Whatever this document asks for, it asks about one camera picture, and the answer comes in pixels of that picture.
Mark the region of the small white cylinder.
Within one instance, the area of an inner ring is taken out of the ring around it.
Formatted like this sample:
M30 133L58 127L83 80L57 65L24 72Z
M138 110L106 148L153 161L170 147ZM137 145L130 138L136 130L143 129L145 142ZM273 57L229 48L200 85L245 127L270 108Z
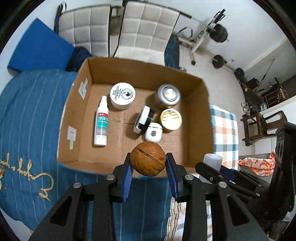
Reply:
M223 158L217 154L207 153L204 155L203 163L212 167L216 171L220 171Z

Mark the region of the brown walnut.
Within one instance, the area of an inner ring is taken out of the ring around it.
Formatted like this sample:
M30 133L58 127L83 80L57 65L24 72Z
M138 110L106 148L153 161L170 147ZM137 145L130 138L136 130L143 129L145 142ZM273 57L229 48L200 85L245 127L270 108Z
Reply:
M130 163L138 173L155 177L163 171L167 157L160 145L145 141L139 143L130 153Z

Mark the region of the white spray bottle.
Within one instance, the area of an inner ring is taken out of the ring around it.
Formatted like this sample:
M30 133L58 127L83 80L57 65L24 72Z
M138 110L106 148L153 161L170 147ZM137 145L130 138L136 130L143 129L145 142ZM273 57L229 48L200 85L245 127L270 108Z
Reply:
M94 145L106 146L107 145L107 127L108 127L108 114L107 96L101 97L99 106L96 110L95 126L94 126Z

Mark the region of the black and white round case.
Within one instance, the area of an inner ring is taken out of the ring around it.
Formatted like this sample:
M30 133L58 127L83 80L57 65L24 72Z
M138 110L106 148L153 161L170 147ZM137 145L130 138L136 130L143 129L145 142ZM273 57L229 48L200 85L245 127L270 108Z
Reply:
M133 126L133 132L136 134L145 133L153 118L154 110L145 105L137 117L137 120Z

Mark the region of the orange white patterned cloth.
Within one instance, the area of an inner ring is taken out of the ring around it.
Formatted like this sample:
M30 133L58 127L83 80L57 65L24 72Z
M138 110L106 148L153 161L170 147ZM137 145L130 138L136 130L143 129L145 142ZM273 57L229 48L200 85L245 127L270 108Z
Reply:
M238 161L238 165L248 167L259 177L272 176L275 168L275 151L272 151L268 158L246 157Z

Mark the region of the dark wooden chair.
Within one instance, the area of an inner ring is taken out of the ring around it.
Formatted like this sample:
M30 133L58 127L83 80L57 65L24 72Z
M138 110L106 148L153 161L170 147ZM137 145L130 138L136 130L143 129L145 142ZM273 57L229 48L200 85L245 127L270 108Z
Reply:
M267 122L267 120L274 118L277 115L280 116L278 120L269 123ZM287 117L281 110L267 117L264 117L260 114L260 112L257 111L255 114L252 114L250 116L247 116L246 114L243 115L240 121L243 123L244 127L244 138L242 139L242 141L245 142L245 145L247 147L249 147L253 145L251 143L251 141L253 140L259 138L275 137L275 133L268 133L268 131L277 130L283 125L285 121L287 121ZM249 127L252 125L257 126L257 134L251 136L249 133Z

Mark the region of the plaid checkered cloth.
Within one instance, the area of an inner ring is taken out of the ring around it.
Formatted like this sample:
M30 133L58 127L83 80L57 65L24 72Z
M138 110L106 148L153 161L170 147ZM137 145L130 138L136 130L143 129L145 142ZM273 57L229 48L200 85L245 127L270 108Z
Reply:
M222 157L222 166L238 168L239 140L236 116L227 110L210 105L214 134L214 153ZM181 240L184 230L186 204L170 200L170 216L163 240Z

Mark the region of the gold round tin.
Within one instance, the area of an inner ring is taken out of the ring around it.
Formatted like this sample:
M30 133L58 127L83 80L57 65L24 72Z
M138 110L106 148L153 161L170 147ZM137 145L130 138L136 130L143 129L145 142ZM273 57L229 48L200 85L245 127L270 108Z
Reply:
M182 125L182 116L181 114L174 108L168 108L161 112L160 122L163 128L168 131L176 131Z

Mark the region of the white earbud case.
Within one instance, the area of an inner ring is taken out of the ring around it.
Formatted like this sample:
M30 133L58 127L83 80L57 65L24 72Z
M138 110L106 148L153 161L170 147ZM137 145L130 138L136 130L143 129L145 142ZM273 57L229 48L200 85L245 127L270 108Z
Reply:
M146 141L158 143L160 142L163 134L163 127L159 123L152 122L149 124L144 138Z

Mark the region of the silver round tin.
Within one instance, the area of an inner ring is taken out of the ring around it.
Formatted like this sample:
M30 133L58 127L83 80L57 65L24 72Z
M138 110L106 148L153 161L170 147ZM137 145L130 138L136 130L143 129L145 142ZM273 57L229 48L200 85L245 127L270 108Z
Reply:
M154 95L156 106L159 108L172 108L181 100L180 91L172 84L162 84Z

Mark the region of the barbell on floor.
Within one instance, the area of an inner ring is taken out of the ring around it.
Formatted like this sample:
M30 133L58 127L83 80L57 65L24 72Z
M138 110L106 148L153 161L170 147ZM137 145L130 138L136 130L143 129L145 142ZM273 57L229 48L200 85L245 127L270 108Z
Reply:
M236 79L241 81L245 77L245 72L241 68L236 68L231 67L228 62L221 56L221 55L215 55L212 58L212 65L214 66L215 69L221 69L223 67L226 67L227 69L231 70Z

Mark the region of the blue striped cloth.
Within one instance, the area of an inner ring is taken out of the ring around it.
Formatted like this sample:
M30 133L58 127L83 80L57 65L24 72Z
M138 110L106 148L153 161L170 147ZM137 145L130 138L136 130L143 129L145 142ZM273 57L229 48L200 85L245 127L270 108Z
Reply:
M1 209L35 230L74 182L101 176L57 163L60 122L76 72L34 70L1 93ZM118 240L168 240L171 192L166 178L135 178L125 203L113 206Z

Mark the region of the white round jar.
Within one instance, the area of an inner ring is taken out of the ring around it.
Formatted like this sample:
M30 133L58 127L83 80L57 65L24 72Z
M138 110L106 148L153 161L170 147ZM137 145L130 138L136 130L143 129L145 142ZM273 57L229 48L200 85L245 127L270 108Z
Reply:
M119 82L112 87L109 96L114 108L125 110L132 105L136 94L131 84Z

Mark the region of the barbell on rack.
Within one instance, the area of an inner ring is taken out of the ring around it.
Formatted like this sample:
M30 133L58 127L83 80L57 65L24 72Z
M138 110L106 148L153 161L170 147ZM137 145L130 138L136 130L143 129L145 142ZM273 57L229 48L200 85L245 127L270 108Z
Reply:
M125 7L126 3L128 1L123 1L123 6ZM180 12L180 15L184 15L188 17L189 19L192 18L192 16L189 16L185 13ZM219 11L215 17L205 25L205 29L202 30L199 35L194 40L188 40L186 38L183 38L180 33L177 33L177 37L180 43L186 44L188 47L192 49L192 51L196 51L196 49L202 44L206 36L210 36L212 40L218 43L225 42L228 38L228 32L227 30L220 24L218 24L218 21L224 18L224 10Z

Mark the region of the white quilted chair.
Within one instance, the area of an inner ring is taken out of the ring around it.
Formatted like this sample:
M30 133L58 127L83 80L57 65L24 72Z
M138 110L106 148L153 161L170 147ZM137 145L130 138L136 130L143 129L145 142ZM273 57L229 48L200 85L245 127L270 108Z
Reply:
M165 50L180 12L138 1L125 5L115 58L165 65Z

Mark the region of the blue foam mat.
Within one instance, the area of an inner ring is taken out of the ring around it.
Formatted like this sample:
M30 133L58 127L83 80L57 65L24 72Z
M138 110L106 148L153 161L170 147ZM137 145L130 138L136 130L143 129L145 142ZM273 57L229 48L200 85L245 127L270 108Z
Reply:
M72 44L36 18L19 41L8 68L16 72L35 69L65 70L73 51Z

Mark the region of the white quilted cushion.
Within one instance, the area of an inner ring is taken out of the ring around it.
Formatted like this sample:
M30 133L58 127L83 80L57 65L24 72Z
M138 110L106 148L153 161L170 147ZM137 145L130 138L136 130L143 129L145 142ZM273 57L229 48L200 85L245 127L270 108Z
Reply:
M110 56L111 6L100 4L70 11L58 11L54 32L72 44L83 47L95 57Z

